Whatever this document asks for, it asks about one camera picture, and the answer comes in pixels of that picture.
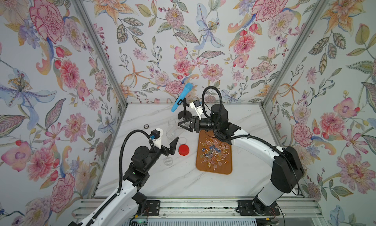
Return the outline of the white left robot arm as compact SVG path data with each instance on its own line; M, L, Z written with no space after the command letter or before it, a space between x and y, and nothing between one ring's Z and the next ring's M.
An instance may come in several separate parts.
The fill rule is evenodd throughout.
M169 148L161 145L161 138L151 141L151 148L138 147L127 171L121 171L121 185L101 205L79 223L70 226L121 226L126 220L144 214L147 197L140 189L149 179L149 170L160 156L174 155L179 138Z

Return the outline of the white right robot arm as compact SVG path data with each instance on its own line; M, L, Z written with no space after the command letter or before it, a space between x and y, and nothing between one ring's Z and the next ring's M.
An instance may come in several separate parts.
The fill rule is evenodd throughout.
M304 175L304 168L293 147L282 148L250 135L229 121L228 111L223 105L213 105L211 114L205 116L202 116L202 106L193 105L193 108L197 115L180 121L179 127L192 133L212 131L214 137L221 142L250 152L272 168L270 181L253 199L252 205L255 208L271 206L281 196L291 193L298 186Z

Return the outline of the red jar lid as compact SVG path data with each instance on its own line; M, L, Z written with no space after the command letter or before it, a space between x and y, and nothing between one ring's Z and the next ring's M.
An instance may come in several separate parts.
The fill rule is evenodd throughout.
M179 146L178 152L181 156L187 156L190 153L190 148L186 144Z

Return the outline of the clear plastic jar lid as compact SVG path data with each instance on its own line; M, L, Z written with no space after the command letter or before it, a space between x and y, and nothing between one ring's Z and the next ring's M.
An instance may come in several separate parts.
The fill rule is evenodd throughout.
M187 139L184 138L184 137L180 137L178 142L179 142L180 145L184 145L184 144L187 144Z

